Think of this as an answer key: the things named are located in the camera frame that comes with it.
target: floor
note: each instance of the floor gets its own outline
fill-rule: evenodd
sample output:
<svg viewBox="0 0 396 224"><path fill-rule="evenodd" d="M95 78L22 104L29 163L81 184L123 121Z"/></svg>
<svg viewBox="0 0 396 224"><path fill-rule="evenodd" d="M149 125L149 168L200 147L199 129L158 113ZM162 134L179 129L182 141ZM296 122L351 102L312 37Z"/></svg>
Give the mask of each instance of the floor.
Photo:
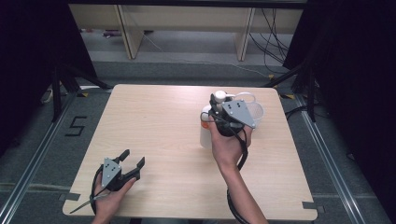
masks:
<svg viewBox="0 0 396 224"><path fill-rule="evenodd" d="M245 65L281 66L281 62L278 60L273 59L268 54L264 55L251 39L247 46L246 59L243 62L238 62L236 60L232 34L205 32L146 32L137 57L134 60L130 60L125 52L122 38L119 36L107 38L102 36L103 32L103 30L92 30L89 32L83 30L81 33L94 62L207 63L225 64L236 68ZM266 46L264 37L268 38L268 35L260 36L259 34L253 34L253 37L263 46ZM288 46L292 39L292 35L279 35L278 38L285 46ZM282 53L277 46L268 45L268 49L273 52L276 57L282 59ZM81 106L79 105L79 101L80 99L71 106ZM290 100L285 98L281 99L281 101L285 111L291 111L293 108L297 107L300 102L303 102L304 99ZM100 103L95 106L104 107L105 105ZM51 107L43 107L40 111L37 111L37 113L46 116L38 116L41 119L34 120L30 124L31 126L27 128L26 134L28 134L29 130L36 130L39 136L45 136L46 130L50 128L51 125L50 122L48 122L48 117L51 116ZM299 134L298 131L292 132L297 148L302 148L302 150L299 151L299 155L304 166L312 195L318 206L319 216L314 222L390 223L380 203L377 201L368 184L364 181L364 177L360 173L359 168L346 156L346 146L343 145L343 142L340 140L341 138L337 136L335 127L331 124L329 119L326 118L326 110L324 108L318 108L316 109L316 113L318 115L318 121L315 126L318 126L317 128L320 130L320 135L326 140L324 146L320 146L320 141L316 142L313 140L314 135L307 133L302 137L303 134ZM308 126L310 125L308 120L309 119L304 118L304 116L293 115L290 117L290 128L292 130L298 130L301 126ZM23 147L31 148L29 152L25 153L26 155L22 155L21 152L18 151L11 151L8 152L5 157L1 158L0 161L5 161L5 159L8 161L3 162L4 165L0 167L0 176L3 176L0 183L0 202L4 202L7 199L15 183L19 181L20 175L10 175L7 170L12 170L12 172L16 174L22 174L26 167L25 164L28 164L29 160L35 155L35 149L39 147L40 142L41 139L31 139L29 142L24 142ZM65 146L56 145L56 139L52 144L55 145L55 148L65 148ZM349 202L343 202L343 197L340 196L340 189L334 185L333 175L331 171L329 171L329 166L324 165L323 156L325 155L323 155L321 150L324 150L324 154L326 154L326 147L330 149L332 157L335 159L335 170L339 171L339 175L344 177L346 182L345 186L347 186L346 193L351 193L351 196L355 200L354 202L358 204L358 212L362 212L364 220L358 219L358 221L356 221L357 219L351 218L351 215L348 213L346 204ZM76 157L84 155L84 152L79 151L78 148L68 148L67 150L70 150L71 154L76 154ZM12 161L13 158L18 158L18 162ZM49 166L49 159L53 160L52 162L56 162L56 151L52 150L49 152L47 159L41 164L41 169L54 169L53 165ZM56 169L62 170L63 167L67 165L67 163L58 164ZM61 173L62 172L67 174L68 171L64 169ZM12 219L11 223L23 223L29 220L28 217L32 214L35 214L34 221L36 223L40 223L38 220L41 220L41 223L48 223L48 220L56 220L57 217L64 218L62 211L57 210L52 212L55 214L50 214L50 211L45 212L45 210L46 208L50 210L49 207L51 207L52 204L62 206L62 202L54 198L58 197L57 195L59 195L59 192L67 192L69 187L68 184L65 183L69 183L73 181L73 179L54 180L55 178L61 179L59 176L43 175L40 172L35 175L33 184L31 184L21 202L21 208L17 211L13 211L15 217ZM38 202L44 204L42 208L35 206ZM69 220L69 223L75 222L74 219L66 220ZM79 222L89 223L90 219L80 219ZM120 219L117 223L126 222L126 220ZM234 220L223 221L222 223L234 223Z"/></svg>

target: person's left hand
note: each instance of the person's left hand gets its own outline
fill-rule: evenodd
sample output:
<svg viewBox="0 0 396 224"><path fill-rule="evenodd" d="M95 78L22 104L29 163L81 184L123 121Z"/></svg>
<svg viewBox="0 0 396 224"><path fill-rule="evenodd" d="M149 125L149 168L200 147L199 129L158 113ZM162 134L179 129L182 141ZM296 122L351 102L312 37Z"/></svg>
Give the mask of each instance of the person's left hand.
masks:
<svg viewBox="0 0 396 224"><path fill-rule="evenodd" d="M95 201L96 203L96 216L92 223L109 223L111 218L114 217L116 212L120 208L120 203L125 196L126 192L132 187L136 178L132 178L130 181L126 182L125 185L118 191L109 192L105 190L102 193L110 193L106 197L99 198ZM100 173L96 178L95 183L95 194L100 190L102 182L102 173Z"/></svg>

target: table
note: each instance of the table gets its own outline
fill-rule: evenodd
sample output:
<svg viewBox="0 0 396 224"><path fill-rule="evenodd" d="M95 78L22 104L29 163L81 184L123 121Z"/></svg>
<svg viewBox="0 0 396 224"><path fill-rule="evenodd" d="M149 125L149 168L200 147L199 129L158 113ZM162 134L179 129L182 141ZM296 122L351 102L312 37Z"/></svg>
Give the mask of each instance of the table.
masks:
<svg viewBox="0 0 396 224"><path fill-rule="evenodd" d="M64 213L86 202L92 178L104 157L125 149L123 173L142 157L146 165L124 199L121 217L233 218L226 185L211 150L200 145L200 114L210 93L250 91L265 109L253 132L242 176L269 219L314 220L316 209L303 209L313 199L278 95L274 89L117 85L92 137ZM89 206L73 216L92 216Z"/></svg>

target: hand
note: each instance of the hand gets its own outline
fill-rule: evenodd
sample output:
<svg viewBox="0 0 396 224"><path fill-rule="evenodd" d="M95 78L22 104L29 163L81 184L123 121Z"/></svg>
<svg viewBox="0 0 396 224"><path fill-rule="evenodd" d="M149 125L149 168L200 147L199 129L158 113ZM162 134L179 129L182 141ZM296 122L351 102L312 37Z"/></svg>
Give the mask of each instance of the hand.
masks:
<svg viewBox="0 0 396 224"><path fill-rule="evenodd" d="M100 190L102 181L102 173L100 173L96 178L95 183L95 194L97 194ZM120 203L125 196L126 192L132 187L136 178L132 178L125 185L119 189L118 191L109 192L109 190L105 190L102 193L110 193L106 197L99 198L95 201L96 203L96 216L92 223L109 223L111 218L114 217L116 212L119 210Z"/></svg>
<svg viewBox="0 0 396 224"><path fill-rule="evenodd" d="M216 160L221 171L224 169L234 169L237 168L237 163L242 156L242 148L238 139L235 136L226 137L219 133L218 127L214 122L213 118L209 118L209 131L212 136L212 152L213 157ZM245 125L245 133L243 131L239 132L239 136L242 140L247 141L247 147L250 146L251 143L251 133L252 129Z"/></svg>

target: wooden table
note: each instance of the wooden table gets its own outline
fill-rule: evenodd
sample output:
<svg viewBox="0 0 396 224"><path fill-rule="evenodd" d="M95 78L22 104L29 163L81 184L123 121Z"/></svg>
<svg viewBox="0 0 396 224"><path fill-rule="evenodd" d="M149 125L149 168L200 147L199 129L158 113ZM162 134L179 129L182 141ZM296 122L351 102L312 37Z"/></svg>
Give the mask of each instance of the wooden table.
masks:
<svg viewBox="0 0 396 224"><path fill-rule="evenodd" d="M200 145L201 109L210 93L219 90L250 91L265 109L242 176L266 217L314 220L317 210L303 208L303 202L313 199L277 92L201 86L116 86L70 190L80 194L79 200L66 201L64 213L87 201L104 157L114 159L129 148L122 172L134 169L142 157L146 165L118 216L233 218L212 152ZM73 214L92 215L89 206Z"/></svg>

